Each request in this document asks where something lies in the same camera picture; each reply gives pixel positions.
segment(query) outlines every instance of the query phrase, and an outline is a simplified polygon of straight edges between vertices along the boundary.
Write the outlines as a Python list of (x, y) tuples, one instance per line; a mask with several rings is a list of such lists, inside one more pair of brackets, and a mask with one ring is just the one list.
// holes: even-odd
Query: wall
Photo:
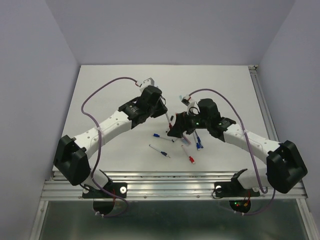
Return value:
[(295, 0), (46, 0), (81, 64), (258, 64)]
[(25, 240), (79, 65), (44, 0), (2, 0), (0, 33), (0, 239)]
[(297, 144), (320, 228), (320, 1), (297, 0), (265, 53), (258, 75), (281, 141)]

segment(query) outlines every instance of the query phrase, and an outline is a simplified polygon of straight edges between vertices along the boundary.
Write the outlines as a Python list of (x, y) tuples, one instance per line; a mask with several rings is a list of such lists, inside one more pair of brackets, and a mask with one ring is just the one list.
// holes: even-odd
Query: white table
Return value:
[[(103, 84), (123, 76), (141, 82), (152, 77), (166, 98), (170, 115), (186, 110), (186, 106), (180, 102), (179, 95), (185, 96), (200, 88), (215, 89), (231, 101), (248, 130), (268, 137), (248, 67), (215, 65), (83, 65), (76, 82), (63, 135), (73, 137), (92, 128), (94, 123), (81, 113), (81, 104)], [(97, 93), (87, 103), (85, 110), (101, 122), (119, 106), (139, 95), (140, 91), (132, 81), (120, 80)], [(213, 99), (221, 116), (239, 122), (220, 96), (212, 92), (200, 92), (193, 97), (196, 100)], [(189, 136), (192, 145), (188, 150), (196, 161), (193, 165), (185, 156), (180, 141), (172, 143), (152, 136), (153, 133), (165, 135), (167, 127), (165, 116), (149, 118), (133, 130), (117, 136), (102, 148), (98, 168), (108, 172), (237, 172), (244, 168), (253, 168), (247, 152), (214, 139), (206, 130), (198, 131), (204, 145), (201, 151), (197, 151), (193, 137)], [(171, 158), (154, 151), (149, 144), (167, 152)], [(90, 161), (96, 159), (97, 154), (93, 155)], [(257, 165), (263, 166), (263, 163), (257, 159)]]

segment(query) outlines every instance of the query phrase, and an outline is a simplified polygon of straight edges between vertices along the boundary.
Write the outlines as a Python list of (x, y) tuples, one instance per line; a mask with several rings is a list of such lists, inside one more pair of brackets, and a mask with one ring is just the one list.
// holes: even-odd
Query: aluminum frame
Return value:
[[(260, 106), (263, 121), (271, 140), (278, 141), (276, 129), (274, 127), (261, 85), (259, 83), (257, 67), (249, 66), (249, 73), (252, 84)], [(128, 201), (172, 201), (172, 200), (192, 200), (192, 201), (212, 201), (212, 191), (215, 182), (229, 180), (235, 172), (215, 171), (215, 172), (107, 172), (108, 176), (115, 182), (127, 182)], [(267, 194), (262, 194), (258, 199), (270, 199), (272, 190)], [(46, 210), (49, 201), (92, 201), (92, 199), (82, 198), (83, 190), (79, 186), (72, 186), (59, 172), (54, 171), (52, 178), (46, 181), (40, 197), (39, 207), (34, 220), (30, 240), (38, 240), (44, 223)], [(277, 199), (296, 199), (300, 214), (309, 239), (317, 240), (319, 233), (316, 228), (313, 216), (311, 215), (307, 203), (307, 193), (302, 182), (298, 183), (289, 193), (277, 193)]]

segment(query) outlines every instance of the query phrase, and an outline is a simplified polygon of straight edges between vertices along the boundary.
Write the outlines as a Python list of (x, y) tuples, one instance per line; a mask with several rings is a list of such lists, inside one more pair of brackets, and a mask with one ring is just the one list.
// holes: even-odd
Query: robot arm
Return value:
[[(192, 98), (186, 96), (182, 102), (188, 106), (188, 112), (176, 114), (175, 124), (168, 136), (181, 138), (184, 132), (191, 134), (195, 129), (207, 129), (214, 138), (249, 152), (242, 127), (229, 118), (221, 117), (212, 99), (206, 98), (198, 102), (198, 114), (190, 111), (189, 105), (194, 103)], [(285, 194), (307, 174), (307, 168), (294, 143), (280, 143), (249, 131), (246, 133), (252, 153), (266, 164), (266, 167), (258, 169), (263, 187), (273, 187)], [(229, 182), (216, 184), (221, 186), (220, 191), (224, 193), (222, 195), (228, 197), (241, 196), (241, 192), (259, 186), (255, 171), (247, 169), (236, 173)]]
[[(54, 165), (73, 185), (86, 184), (97, 190), (93, 183), (89, 159), (98, 150), (98, 131), (101, 132), (102, 146), (116, 136), (144, 123), (147, 118), (157, 118), (167, 112), (162, 102), (162, 91), (154, 86), (152, 78), (140, 86), (141, 96), (120, 106), (109, 118), (99, 124), (99, 128), (79, 134), (73, 138), (63, 136), (56, 149)], [(100, 186), (105, 186), (110, 179), (100, 171), (94, 172), (94, 179)]]

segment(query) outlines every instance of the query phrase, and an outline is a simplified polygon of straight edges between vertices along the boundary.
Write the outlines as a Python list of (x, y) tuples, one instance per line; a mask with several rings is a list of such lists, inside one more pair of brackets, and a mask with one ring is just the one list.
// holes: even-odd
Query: red marker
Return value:
[(185, 155), (187, 155), (187, 157), (189, 158), (190, 162), (191, 162), (192, 164), (196, 164), (194, 158), (193, 158), (192, 156), (190, 156), (190, 154), (188, 154), (186, 148), (185, 148), (183, 145), (181, 145), (181, 147), (182, 147), (183, 151), (185, 152)]

